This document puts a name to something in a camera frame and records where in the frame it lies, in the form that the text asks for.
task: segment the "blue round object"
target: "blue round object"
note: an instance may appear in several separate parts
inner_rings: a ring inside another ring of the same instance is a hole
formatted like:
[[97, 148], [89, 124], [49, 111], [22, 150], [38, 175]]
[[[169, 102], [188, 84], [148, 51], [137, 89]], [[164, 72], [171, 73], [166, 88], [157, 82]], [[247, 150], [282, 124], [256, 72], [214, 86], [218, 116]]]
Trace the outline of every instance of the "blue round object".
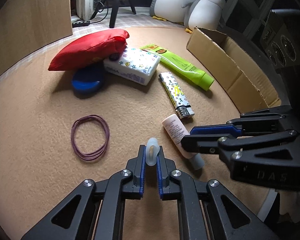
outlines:
[[105, 70], [101, 61], [77, 70], [71, 80], [71, 84], [76, 92], [90, 94], [98, 91], [103, 85], [104, 77]]

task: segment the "white penguin belly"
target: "white penguin belly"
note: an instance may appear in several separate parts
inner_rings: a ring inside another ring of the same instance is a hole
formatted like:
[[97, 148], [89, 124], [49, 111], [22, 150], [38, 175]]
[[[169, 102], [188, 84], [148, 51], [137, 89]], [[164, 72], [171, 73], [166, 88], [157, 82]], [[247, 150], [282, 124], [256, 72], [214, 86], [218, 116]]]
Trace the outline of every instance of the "white penguin belly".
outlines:
[[200, 0], [189, 17], [189, 28], [216, 30], [221, 17], [221, 8], [208, 0]]
[[182, 8], [184, 0], [156, 0], [154, 14], [171, 22], [183, 22], [187, 8]]

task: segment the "green tube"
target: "green tube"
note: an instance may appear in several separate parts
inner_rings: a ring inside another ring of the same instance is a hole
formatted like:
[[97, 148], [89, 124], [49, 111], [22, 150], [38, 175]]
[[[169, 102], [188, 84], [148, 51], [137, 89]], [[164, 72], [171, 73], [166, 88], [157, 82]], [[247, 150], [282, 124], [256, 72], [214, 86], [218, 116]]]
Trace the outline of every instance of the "green tube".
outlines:
[[140, 49], [147, 50], [160, 56], [162, 63], [166, 64], [174, 72], [178, 72], [182, 76], [185, 76], [187, 79], [191, 80], [194, 84], [206, 91], [209, 90], [210, 86], [214, 82], [214, 79], [203, 70], [196, 68], [190, 62], [162, 47], [159, 47], [158, 45], [149, 44], [141, 47]]

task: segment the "white tissue package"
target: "white tissue package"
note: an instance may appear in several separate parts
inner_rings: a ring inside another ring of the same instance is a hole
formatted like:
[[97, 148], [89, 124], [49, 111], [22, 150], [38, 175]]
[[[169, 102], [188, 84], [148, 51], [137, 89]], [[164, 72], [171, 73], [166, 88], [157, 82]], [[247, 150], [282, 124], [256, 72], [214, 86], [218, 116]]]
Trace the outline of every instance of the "white tissue package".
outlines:
[[121, 55], [113, 54], [103, 62], [106, 71], [146, 86], [157, 69], [160, 57], [141, 49], [126, 47]]

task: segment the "elastic band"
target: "elastic band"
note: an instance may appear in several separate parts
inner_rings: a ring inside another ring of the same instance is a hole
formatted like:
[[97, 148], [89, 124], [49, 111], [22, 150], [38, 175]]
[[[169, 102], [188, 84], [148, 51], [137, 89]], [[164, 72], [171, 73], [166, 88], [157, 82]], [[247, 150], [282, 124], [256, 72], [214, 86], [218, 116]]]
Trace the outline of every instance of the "elastic band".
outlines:
[[[97, 121], [101, 124], [101, 126], [103, 127], [103, 130], [105, 131], [105, 134], [106, 134], [106, 141], [98, 150], [91, 152], [91, 153], [82, 153], [82, 152], [80, 152], [80, 150], [78, 149], [78, 147], [74, 141], [74, 133], [75, 133], [75, 129], [77, 128], [77, 126], [79, 124], [90, 121], [90, 120]], [[109, 126], [108, 126], [106, 120], [104, 120], [101, 116], [96, 115], [96, 114], [81, 117], [80, 119], [78, 119], [77, 121], [74, 122], [74, 124], [72, 125], [72, 128], [71, 128], [72, 148], [73, 148], [75, 154], [79, 158], [83, 159], [84, 161], [94, 161], [97, 158], [101, 157], [107, 150], [109, 137], [110, 137], [110, 130], [109, 130]]]

